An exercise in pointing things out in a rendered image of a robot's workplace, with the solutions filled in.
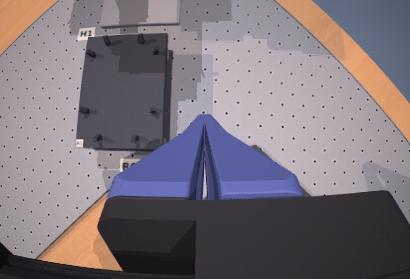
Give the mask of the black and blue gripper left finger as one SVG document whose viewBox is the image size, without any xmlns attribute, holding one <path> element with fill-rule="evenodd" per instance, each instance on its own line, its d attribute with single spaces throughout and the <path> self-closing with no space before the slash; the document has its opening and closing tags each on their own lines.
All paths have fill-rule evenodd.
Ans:
<svg viewBox="0 0 410 279">
<path fill-rule="evenodd" d="M 198 115 L 184 132 L 117 174 L 114 196 L 187 197 L 203 200 L 205 118 Z"/>
</svg>

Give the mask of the grey perforated base plate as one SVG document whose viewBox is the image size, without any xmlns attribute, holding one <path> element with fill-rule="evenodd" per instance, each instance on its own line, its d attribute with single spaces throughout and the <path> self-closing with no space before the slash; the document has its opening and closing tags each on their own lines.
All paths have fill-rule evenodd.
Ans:
<svg viewBox="0 0 410 279">
<path fill-rule="evenodd" d="M 0 54 L 0 242 L 37 259 L 108 191 L 120 158 L 76 147 L 87 40 L 168 33 L 170 140 L 200 114 L 311 196 L 388 190 L 410 224 L 410 142 L 276 0 L 181 0 L 180 25 L 101 28 L 104 0 L 57 0 Z"/>
</svg>

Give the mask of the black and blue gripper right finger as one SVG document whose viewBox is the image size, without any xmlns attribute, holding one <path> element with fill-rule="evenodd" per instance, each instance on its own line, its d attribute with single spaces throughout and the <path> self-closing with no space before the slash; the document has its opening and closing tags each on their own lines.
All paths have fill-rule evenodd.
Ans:
<svg viewBox="0 0 410 279">
<path fill-rule="evenodd" d="M 208 153 L 207 153 L 208 152 Z M 207 200 L 304 197 L 296 175 L 205 114 Z"/>
</svg>

